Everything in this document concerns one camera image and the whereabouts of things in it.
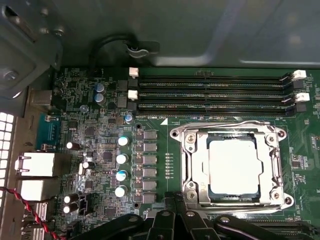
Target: gray metal panel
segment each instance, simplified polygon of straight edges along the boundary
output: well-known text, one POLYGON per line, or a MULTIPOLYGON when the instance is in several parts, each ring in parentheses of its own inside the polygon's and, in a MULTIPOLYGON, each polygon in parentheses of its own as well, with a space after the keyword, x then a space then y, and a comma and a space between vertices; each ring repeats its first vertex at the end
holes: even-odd
MULTIPOLYGON (((64 65, 87 65, 93 41, 134 33, 160 43, 156 66, 293 67, 320 65, 319 0, 50 0, 70 29, 64 65)), ((124 61, 112 43, 99 62, 124 61)))

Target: black cable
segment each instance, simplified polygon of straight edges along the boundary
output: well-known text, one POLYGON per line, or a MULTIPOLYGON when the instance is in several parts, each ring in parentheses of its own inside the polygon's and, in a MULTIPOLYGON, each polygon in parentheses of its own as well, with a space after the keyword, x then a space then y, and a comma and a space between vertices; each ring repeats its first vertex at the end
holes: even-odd
POLYGON ((114 34, 114 35, 109 35, 106 36, 99 41, 97 41, 93 47, 92 50, 89 54, 89 74, 91 74, 97 64, 97 56, 99 50, 106 44, 115 42, 115 41, 125 41, 124 43, 128 45, 132 49, 137 49, 138 48, 138 41, 136 37, 132 34, 127 34, 127 33, 122 33, 122 34, 114 34))

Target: cpu socket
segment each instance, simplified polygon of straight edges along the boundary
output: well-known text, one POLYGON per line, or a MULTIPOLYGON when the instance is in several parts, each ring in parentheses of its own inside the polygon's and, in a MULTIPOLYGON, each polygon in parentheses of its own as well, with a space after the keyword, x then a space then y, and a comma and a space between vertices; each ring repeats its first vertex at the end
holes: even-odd
POLYGON ((181 187, 189 209, 269 214, 294 204, 283 187, 283 129, 255 120, 191 122, 170 136, 181 143, 181 187))

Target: cable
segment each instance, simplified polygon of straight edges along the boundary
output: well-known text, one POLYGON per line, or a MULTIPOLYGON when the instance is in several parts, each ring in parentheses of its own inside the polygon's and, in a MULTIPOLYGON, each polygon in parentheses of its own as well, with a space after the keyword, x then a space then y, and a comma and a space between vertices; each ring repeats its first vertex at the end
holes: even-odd
POLYGON ((47 234, 50 234, 55 240, 66 240, 65 237, 63 236, 59 236, 57 235, 54 231, 51 231, 49 230, 49 227, 47 226, 47 224, 45 224, 41 218, 39 217, 39 215, 36 213, 36 211, 30 206, 29 204, 29 201, 27 200, 24 200, 23 197, 21 196, 20 193, 18 193, 15 189, 13 188, 7 188, 7 187, 4 187, 4 186, 0 186, 0 191, 5 191, 9 194, 13 194, 15 196, 15 198, 17 200, 20 200, 23 205, 25 205, 25 208, 28 210, 28 212, 30 212, 34 218, 35 218, 35 221, 41 226, 43 227, 44 231, 47 233, 47 234))
POLYGON ((92 73, 94 71, 94 68, 96 67, 97 55, 99 50, 106 44, 121 40, 126 41, 125 44, 127 44, 130 48, 138 48, 138 41, 132 34, 114 34, 100 39, 96 44, 93 45, 92 50, 89 54, 89 73, 92 73))

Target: motherboard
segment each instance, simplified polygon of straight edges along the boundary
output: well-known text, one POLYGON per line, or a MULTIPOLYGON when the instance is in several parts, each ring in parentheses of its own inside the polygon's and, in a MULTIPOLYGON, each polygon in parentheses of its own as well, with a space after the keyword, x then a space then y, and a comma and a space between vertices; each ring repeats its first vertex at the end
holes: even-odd
POLYGON ((55 229, 146 218, 176 191, 209 218, 320 225, 320 70, 303 72, 63 68, 36 144, 71 158, 55 229))

